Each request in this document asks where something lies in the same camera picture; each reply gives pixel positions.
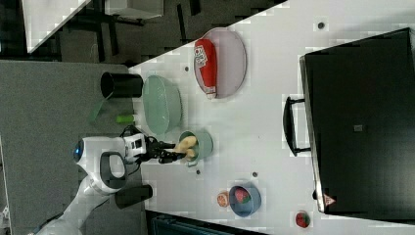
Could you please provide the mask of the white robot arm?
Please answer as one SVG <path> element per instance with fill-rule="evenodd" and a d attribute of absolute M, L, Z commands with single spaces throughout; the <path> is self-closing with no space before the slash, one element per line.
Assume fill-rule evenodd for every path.
<path fill-rule="evenodd" d="M 73 160 L 86 176 L 68 207 L 48 219 L 32 235 L 83 235 L 81 226 L 96 208 L 125 187 L 126 167 L 150 159 L 172 163 L 184 158 L 171 143 L 142 133 L 127 137 L 84 137 L 77 143 Z"/>

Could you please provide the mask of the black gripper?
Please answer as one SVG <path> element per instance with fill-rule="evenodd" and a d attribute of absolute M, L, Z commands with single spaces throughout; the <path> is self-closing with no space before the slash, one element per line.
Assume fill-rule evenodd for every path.
<path fill-rule="evenodd" d="M 171 164 L 177 160 L 181 160 L 185 157 L 184 154 L 171 153 L 165 156 L 161 155 L 162 149 L 174 149 L 174 143 L 166 143 L 158 141 L 155 137 L 146 137 L 146 153 L 144 154 L 144 161 L 147 162 L 150 159 L 159 159 L 160 164 Z"/>

